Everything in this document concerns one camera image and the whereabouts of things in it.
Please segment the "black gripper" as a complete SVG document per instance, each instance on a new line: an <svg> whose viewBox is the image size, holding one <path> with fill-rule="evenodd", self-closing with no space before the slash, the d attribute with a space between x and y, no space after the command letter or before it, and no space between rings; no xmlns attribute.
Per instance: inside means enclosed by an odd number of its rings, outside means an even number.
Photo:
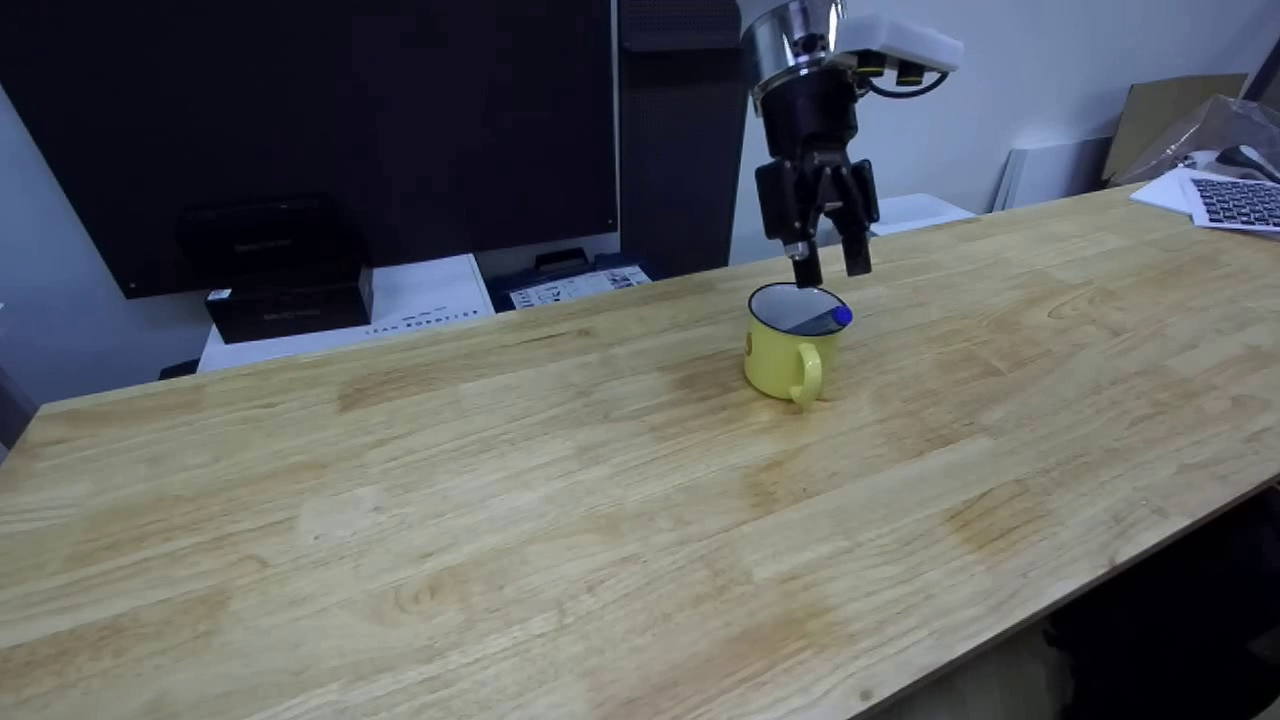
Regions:
<svg viewBox="0 0 1280 720"><path fill-rule="evenodd" d="M766 226L784 239L801 288L819 288L817 220L841 231L843 271L868 277L868 226L882 220L877 176L851 158L857 83L843 68L784 77L759 99L769 158L756 167Z"/></svg>

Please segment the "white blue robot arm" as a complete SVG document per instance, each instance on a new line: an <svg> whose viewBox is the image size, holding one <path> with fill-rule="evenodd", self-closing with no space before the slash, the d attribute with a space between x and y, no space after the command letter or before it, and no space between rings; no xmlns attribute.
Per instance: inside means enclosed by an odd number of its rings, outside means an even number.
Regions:
<svg viewBox="0 0 1280 720"><path fill-rule="evenodd" d="M766 118L756 167L766 235L784 245L801 288L819 288L817 222L831 220L843 271L874 266L868 222L882 216L868 158L851 158L862 71L835 51L831 0L736 0L750 94Z"/></svg>

